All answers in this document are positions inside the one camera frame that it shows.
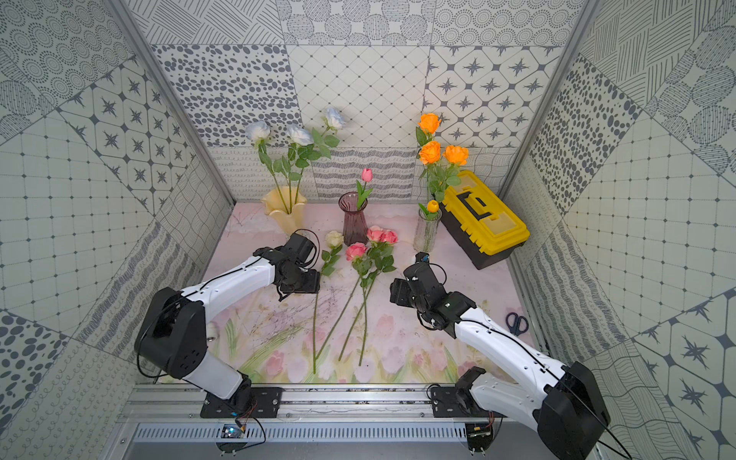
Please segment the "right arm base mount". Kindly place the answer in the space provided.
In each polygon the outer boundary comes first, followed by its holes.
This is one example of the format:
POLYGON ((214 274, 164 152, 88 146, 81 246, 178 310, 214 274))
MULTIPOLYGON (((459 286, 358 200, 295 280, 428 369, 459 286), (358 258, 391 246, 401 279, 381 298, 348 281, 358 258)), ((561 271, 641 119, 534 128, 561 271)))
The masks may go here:
POLYGON ((491 416, 505 418, 505 415, 500 412, 483 409, 471 395, 473 384, 485 374, 485 369, 473 366, 452 386, 431 383, 425 390, 425 394, 431 402, 433 416, 435 418, 484 418, 491 416))

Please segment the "cream white rose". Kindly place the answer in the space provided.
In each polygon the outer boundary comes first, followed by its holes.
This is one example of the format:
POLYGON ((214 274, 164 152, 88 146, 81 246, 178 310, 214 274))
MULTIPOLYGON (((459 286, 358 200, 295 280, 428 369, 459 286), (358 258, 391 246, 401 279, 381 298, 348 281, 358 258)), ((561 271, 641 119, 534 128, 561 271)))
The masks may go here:
MULTIPOLYGON (((335 264, 337 263, 340 253, 344 245, 344 237, 337 231, 330 231, 325 238, 327 248, 321 252, 321 260, 323 266, 321 268, 321 277, 330 277, 335 271, 335 264)), ((312 373, 316 373, 316 361, 317 361, 317 317, 319 307, 319 294, 316 295, 314 301, 314 311, 312 312, 312 373)))

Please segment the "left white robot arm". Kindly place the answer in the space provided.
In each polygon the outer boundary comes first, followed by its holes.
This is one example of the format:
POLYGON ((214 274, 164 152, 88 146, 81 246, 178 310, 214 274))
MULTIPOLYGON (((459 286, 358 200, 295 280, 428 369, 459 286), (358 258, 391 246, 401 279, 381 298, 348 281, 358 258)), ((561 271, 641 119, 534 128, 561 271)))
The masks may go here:
POLYGON ((235 268, 198 285, 163 287, 153 295, 134 341, 136 358, 222 401, 234 400, 250 387, 249 378, 208 350, 208 324, 266 287, 276 287, 280 300, 293 293, 318 293, 321 274, 312 267, 317 255, 309 238, 293 233, 284 245, 259 248, 235 268))

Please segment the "pink rose pair stem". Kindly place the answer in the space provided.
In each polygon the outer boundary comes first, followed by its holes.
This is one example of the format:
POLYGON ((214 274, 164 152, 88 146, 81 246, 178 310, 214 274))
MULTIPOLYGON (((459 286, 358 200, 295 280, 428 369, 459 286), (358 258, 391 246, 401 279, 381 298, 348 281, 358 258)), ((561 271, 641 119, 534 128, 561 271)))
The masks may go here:
POLYGON ((363 336, 360 346, 360 357, 358 358, 358 364, 362 365, 363 356, 365 352, 365 346, 367 342, 367 335, 368 335, 368 320, 367 320, 367 303, 368 298, 371 294, 371 291, 375 285, 375 281, 381 274, 390 273, 396 270, 396 266, 394 265, 394 246, 396 243, 398 243, 398 237, 397 234, 388 229, 383 229, 379 226, 372 226, 367 229, 367 237, 368 242, 366 245, 369 246, 369 253, 368 256, 370 258, 370 261, 372 262, 372 266, 368 272, 368 275, 365 279, 366 286, 360 287, 361 289, 361 295, 362 295, 362 303, 360 304, 360 307, 358 308, 358 313, 356 314, 356 317, 353 320, 353 323, 351 324, 351 327, 349 328, 349 331, 347 333, 347 337, 345 338, 345 341, 343 343, 342 349, 340 351, 340 355, 338 357, 339 360, 342 359, 344 352, 347 348, 348 342, 350 341, 350 338, 352 337, 352 333, 357 325, 357 323, 362 320, 363 324, 363 336))

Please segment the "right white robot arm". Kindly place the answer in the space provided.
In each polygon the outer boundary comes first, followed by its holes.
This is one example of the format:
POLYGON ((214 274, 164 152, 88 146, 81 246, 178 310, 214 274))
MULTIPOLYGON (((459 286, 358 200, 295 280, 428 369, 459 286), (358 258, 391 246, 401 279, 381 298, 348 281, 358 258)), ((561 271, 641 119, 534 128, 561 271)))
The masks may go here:
POLYGON ((474 367, 456 383, 468 414, 496 412, 536 431, 559 459, 585 459, 611 423, 598 383, 584 364, 565 365, 504 331, 472 299, 446 291, 431 264, 419 260, 390 286, 391 303, 416 310, 420 323, 490 358, 511 378, 474 367))

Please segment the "pink rose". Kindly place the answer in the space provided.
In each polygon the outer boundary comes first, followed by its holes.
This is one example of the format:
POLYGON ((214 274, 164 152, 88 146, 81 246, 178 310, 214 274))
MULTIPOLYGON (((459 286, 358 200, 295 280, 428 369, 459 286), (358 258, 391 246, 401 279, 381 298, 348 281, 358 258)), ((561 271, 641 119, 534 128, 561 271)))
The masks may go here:
MULTIPOLYGON (((337 262, 337 256, 339 255, 341 249, 341 245, 332 245, 329 251, 322 252, 322 259, 325 262, 322 268, 323 275, 329 276, 335 271, 335 263, 337 262)), ((365 288, 366 286, 365 279, 372 266, 372 262, 370 261, 368 253, 369 246, 365 243, 353 243, 352 245, 347 247, 345 251, 346 260, 351 264, 352 268, 354 268, 354 270, 356 270, 356 273, 358 274, 358 280, 356 280, 356 283, 352 288, 351 294, 349 295, 345 307, 348 307, 358 286, 361 286, 362 288, 365 288)))

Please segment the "white-blue rose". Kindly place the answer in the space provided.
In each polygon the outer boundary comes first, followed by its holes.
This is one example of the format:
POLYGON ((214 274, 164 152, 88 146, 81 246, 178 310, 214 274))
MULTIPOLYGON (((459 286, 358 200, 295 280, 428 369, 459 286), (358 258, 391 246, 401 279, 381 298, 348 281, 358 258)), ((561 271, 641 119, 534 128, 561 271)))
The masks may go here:
POLYGON ((334 107, 327 107, 323 115, 324 127, 322 130, 312 129, 314 148, 319 158, 330 158, 332 150, 337 148, 340 140, 337 133, 346 128, 346 121, 334 107))
POLYGON ((277 195, 281 200, 284 211, 291 214, 293 193, 291 191, 291 161, 288 155, 282 155, 273 159, 268 153, 271 128, 264 121, 257 121, 248 125, 245 129, 246 137, 252 142, 258 153, 260 162, 266 167, 276 186, 277 195), (282 184, 279 182, 278 174, 285 180, 289 191, 285 194, 282 184))
POLYGON ((315 128, 307 130, 296 125, 287 126, 289 147, 281 160, 283 175, 289 187, 289 211, 296 204, 301 189, 304 170, 323 156, 324 135, 315 128))

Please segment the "orange rose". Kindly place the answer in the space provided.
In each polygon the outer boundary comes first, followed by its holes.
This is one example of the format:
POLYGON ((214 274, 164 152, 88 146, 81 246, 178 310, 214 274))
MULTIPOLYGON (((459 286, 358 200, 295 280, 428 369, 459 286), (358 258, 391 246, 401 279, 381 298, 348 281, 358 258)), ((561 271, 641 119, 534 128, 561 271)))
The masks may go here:
POLYGON ((446 164, 444 165, 443 189, 454 186, 459 182, 457 175, 463 166, 466 166, 470 152, 468 148, 459 146, 448 146, 445 149, 444 157, 446 164))
POLYGON ((421 116, 420 122, 415 130, 415 137, 420 147, 434 140, 434 134, 440 128, 441 119, 434 113, 421 116))
POLYGON ((419 159, 423 164, 424 170, 421 173, 421 180, 425 182, 427 189, 427 197, 436 199, 442 184, 442 168, 440 161, 442 159, 441 145, 437 141, 429 141, 419 151, 419 159))

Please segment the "pink tulip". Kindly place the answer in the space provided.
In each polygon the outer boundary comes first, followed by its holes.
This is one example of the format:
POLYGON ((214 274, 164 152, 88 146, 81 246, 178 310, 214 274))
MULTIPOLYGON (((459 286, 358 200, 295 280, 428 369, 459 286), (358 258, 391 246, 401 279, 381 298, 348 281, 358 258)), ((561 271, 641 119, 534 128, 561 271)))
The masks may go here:
POLYGON ((358 211, 363 209, 373 192, 373 189, 370 187, 373 177, 373 171, 366 168, 362 170, 360 179, 356 182, 356 210, 358 211))

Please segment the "yellow tulip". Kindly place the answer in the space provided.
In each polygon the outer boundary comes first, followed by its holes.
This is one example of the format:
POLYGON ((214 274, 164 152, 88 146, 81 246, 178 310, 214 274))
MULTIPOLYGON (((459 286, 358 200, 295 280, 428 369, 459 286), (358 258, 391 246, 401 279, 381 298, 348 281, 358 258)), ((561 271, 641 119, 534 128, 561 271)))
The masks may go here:
POLYGON ((420 203, 419 217, 421 220, 425 220, 426 222, 436 222, 437 220, 440 220, 440 203, 435 199, 431 199, 426 204, 420 203))

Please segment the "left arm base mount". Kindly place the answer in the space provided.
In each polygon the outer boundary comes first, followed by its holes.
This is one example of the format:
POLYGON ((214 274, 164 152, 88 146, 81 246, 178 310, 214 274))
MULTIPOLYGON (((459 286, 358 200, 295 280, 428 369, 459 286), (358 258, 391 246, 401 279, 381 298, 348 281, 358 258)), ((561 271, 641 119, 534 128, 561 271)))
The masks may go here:
POLYGON ((278 386, 253 386, 249 376, 241 374, 243 382, 228 400, 207 392, 199 416, 202 419, 241 418, 245 416, 275 419, 281 406, 284 389, 278 386))

